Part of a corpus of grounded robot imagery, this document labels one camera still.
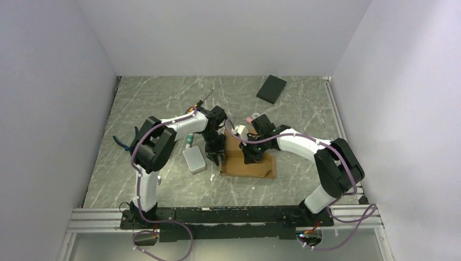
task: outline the black mounting base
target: black mounting base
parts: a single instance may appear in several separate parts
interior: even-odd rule
[[[176,220],[185,223],[194,239],[263,238],[296,239],[296,227],[333,226],[326,212],[316,220],[308,219],[299,206],[261,207],[210,207],[210,208],[158,208],[159,220]],[[154,224],[145,223],[130,210],[125,210],[121,229],[152,229]],[[158,224],[160,242],[188,240],[187,231],[170,223]]]

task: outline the marble table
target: marble table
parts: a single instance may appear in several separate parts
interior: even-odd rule
[[[266,113],[276,126],[285,124],[320,139],[339,134],[321,77],[280,77],[287,81],[276,104],[256,98],[267,76],[216,77],[122,77],[108,118],[96,165],[86,194],[85,208],[116,208],[134,195],[135,174],[129,153],[112,139],[116,135],[131,143],[134,126],[151,115],[159,119],[179,116],[203,98],[211,109],[218,105],[235,124],[245,124],[253,113]],[[319,184],[315,164],[288,152],[271,151],[277,158],[277,178],[221,176],[205,159],[207,169],[191,174],[183,157],[186,138],[176,142],[170,160],[162,169],[157,189],[159,206],[264,206],[299,204]],[[195,134],[193,146],[204,155],[204,141]],[[346,196],[341,204],[357,204]]]

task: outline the gray wall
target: gray wall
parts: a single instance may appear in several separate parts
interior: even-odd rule
[[[115,82],[75,1],[1,1],[1,260],[56,259]]]
[[[333,74],[396,260],[461,259],[461,2],[375,0]]]
[[[78,0],[118,75],[331,76],[371,0]]]

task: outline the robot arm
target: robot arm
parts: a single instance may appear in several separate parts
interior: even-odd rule
[[[220,161],[225,160],[226,137],[217,132],[227,118],[222,108],[216,106],[211,111],[208,111],[198,107],[194,117],[180,120],[182,118],[184,118],[184,115],[164,120],[158,120],[154,116],[149,117],[130,145],[129,151],[132,155],[142,137],[149,130],[161,123],[170,122],[155,129],[139,146],[134,157],[134,164],[142,171],[139,195],[143,214],[151,220],[156,219],[157,185],[160,181],[158,179],[160,169],[168,161],[176,140],[184,138],[190,133],[200,133],[206,142],[206,157],[218,166]],[[130,209],[136,214],[139,213],[138,207],[137,197],[135,196],[130,203]]]
[[[364,178],[362,167],[344,139],[312,141],[302,137],[301,133],[286,125],[275,127],[265,114],[254,119],[251,124],[257,132],[256,135],[248,134],[244,126],[235,128],[242,139],[262,141],[273,136],[278,137],[258,144],[241,142],[240,148],[244,153],[245,164],[261,161],[264,151],[268,149],[292,152],[316,164],[320,185],[300,203],[300,207],[306,210],[308,217],[312,220],[329,204],[341,198],[352,188],[344,166],[338,161],[339,158],[320,142],[330,145],[341,154],[356,184]]]

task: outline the gray container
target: gray container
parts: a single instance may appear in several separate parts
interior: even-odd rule
[[[202,152],[197,146],[185,149],[183,155],[192,174],[197,174],[207,168]]]

